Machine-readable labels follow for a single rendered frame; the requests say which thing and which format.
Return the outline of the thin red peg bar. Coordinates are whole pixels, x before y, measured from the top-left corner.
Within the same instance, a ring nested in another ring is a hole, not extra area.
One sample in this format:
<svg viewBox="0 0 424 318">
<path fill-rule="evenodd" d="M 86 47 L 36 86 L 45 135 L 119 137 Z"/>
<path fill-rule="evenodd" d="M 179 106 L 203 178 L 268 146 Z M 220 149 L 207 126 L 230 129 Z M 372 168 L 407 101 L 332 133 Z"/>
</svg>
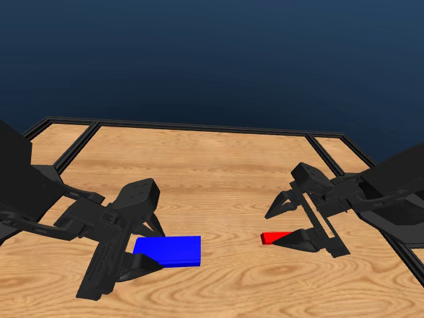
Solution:
<svg viewBox="0 0 424 318">
<path fill-rule="evenodd" d="M 291 234 L 291 232 L 265 232 L 260 234 L 263 245 L 273 244 L 274 241 Z"/>
</svg>

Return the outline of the blue hollow socket block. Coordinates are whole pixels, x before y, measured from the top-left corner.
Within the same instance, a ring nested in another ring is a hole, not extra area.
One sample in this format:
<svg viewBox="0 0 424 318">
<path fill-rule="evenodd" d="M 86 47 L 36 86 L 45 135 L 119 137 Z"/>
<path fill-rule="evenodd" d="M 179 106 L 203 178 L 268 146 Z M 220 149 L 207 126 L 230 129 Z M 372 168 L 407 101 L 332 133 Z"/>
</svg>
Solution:
<svg viewBox="0 0 424 318">
<path fill-rule="evenodd" d="M 165 268 L 196 267 L 201 264 L 201 237 L 139 237 L 133 254 L 144 254 Z"/>
</svg>

